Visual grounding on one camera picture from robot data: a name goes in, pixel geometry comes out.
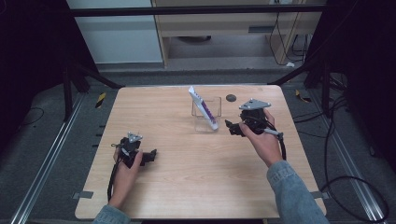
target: finger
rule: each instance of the finger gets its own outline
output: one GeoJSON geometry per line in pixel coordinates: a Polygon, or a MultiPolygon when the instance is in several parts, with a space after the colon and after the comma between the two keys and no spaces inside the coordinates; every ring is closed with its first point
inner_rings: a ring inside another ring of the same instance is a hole
{"type": "Polygon", "coordinates": [[[119,169],[129,169],[124,161],[119,162],[119,169]]]}
{"type": "Polygon", "coordinates": [[[275,118],[270,114],[267,109],[264,109],[265,117],[267,117],[268,121],[275,127],[275,118]]]}
{"type": "Polygon", "coordinates": [[[250,136],[256,135],[253,131],[250,130],[250,128],[246,124],[242,122],[239,122],[239,128],[241,129],[242,133],[249,139],[250,136]]]}
{"type": "Polygon", "coordinates": [[[114,151],[114,155],[113,155],[114,162],[117,162],[117,159],[119,158],[119,153],[120,153],[120,148],[116,147],[116,150],[114,151]]]}
{"type": "Polygon", "coordinates": [[[131,167],[132,173],[137,173],[139,171],[140,163],[143,160],[143,151],[139,150],[137,154],[134,156],[134,164],[131,167]]]}

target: human hand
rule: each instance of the human hand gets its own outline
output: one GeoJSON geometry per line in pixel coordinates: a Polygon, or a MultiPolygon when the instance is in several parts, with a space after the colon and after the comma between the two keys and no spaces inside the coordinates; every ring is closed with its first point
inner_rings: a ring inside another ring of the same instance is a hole
{"type": "MultiPolygon", "coordinates": [[[[268,121],[275,127],[274,117],[270,114],[270,112],[268,112],[268,110],[264,109],[263,111],[265,117],[267,117],[268,121]]],[[[239,123],[239,127],[241,128],[242,133],[248,138],[248,140],[250,140],[259,157],[268,167],[277,161],[283,160],[280,153],[279,142],[276,136],[266,132],[255,134],[246,124],[242,122],[239,123]]]]}
{"type": "MultiPolygon", "coordinates": [[[[114,159],[118,157],[119,149],[116,149],[114,153],[114,159]]],[[[139,152],[134,157],[134,164],[131,169],[125,165],[123,161],[120,161],[117,169],[116,178],[113,183],[113,195],[111,196],[108,204],[121,210],[128,193],[132,190],[134,182],[137,179],[137,173],[139,172],[140,162],[143,158],[143,152],[139,152]]]]}

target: jacket sleeve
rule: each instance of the jacket sleeve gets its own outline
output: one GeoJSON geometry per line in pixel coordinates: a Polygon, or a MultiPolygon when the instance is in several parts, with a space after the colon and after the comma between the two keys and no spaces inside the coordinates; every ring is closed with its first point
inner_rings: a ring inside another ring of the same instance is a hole
{"type": "Polygon", "coordinates": [[[93,223],[94,224],[106,224],[106,223],[129,224],[131,223],[131,219],[126,214],[121,212],[119,209],[107,204],[98,213],[93,223]]]}
{"type": "Polygon", "coordinates": [[[272,164],[267,179],[276,196],[276,207],[283,223],[329,223],[287,161],[272,164]]]}

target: wrist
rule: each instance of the wrist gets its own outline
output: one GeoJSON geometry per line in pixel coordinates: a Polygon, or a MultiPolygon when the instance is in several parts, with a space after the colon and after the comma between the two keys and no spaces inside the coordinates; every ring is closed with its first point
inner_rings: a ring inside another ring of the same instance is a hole
{"type": "Polygon", "coordinates": [[[270,160],[265,160],[265,164],[267,165],[268,168],[270,168],[274,163],[277,163],[279,161],[283,161],[283,159],[280,157],[276,157],[270,160]]]}
{"type": "Polygon", "coordinates": [[[121,210],[123,206],[123,199],[118,197],[117,195],[113,195],[110,201],[108,201],[108,204],[121,210]]]}

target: black metal frame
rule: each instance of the black metal frame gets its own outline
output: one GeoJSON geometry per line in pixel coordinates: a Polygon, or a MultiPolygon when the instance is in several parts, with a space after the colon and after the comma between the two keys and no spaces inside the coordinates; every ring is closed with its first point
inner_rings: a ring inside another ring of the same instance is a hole
{"type": "MultiPolygon", "coordinates": [[[[337,5],[327,4],[300,4],[300,5],[242,5],[242,6],[196,6],[196,7],[124,7],[124,8],[89,8],[89,9],[70,9],[70,10],[51,10],[47,11],[49,14],[57,16],[72,16],[72,17],[109,17],[109,16],[145,16],[145,15],[188,15],[188,14],[229,14],[229,13],[278,13],[278,12],[323,12],[325,10],[336,9],[337,5]]],[[[300,75],[306,71],[312,64],[318,60],[310,60],[309,64],[297,68],[293,72],[287,74],[281,79],[268,83],[271,85],[282,85],[286,81],[300,75]]],[[[68,70],[78,69],[81,72],[96,78],[97,80],[107,84],[107,86],[119,89],[122,86],[111,82],[110,80],[101,77],[90,71],[87,68],[81,67],[77,63],[72,63],[72,67],[67,64],[64,67],[64,100],[65,100],[65,120],[68,119],[72,112],[72,100],[71,100],[71,89],[70,79],[75,80],[76,77],[73,74],[69,74],[68,70]]],[[[323,72],[327,74],[328,69],[324,69],[323,72]]],[[[83,89],[87,91],[86,85],[82,85],[78,90],[83,89]]],[[[329,107],[329,91],[328,85],[323,87],[322,105],[327,111],[329,107]]]]}

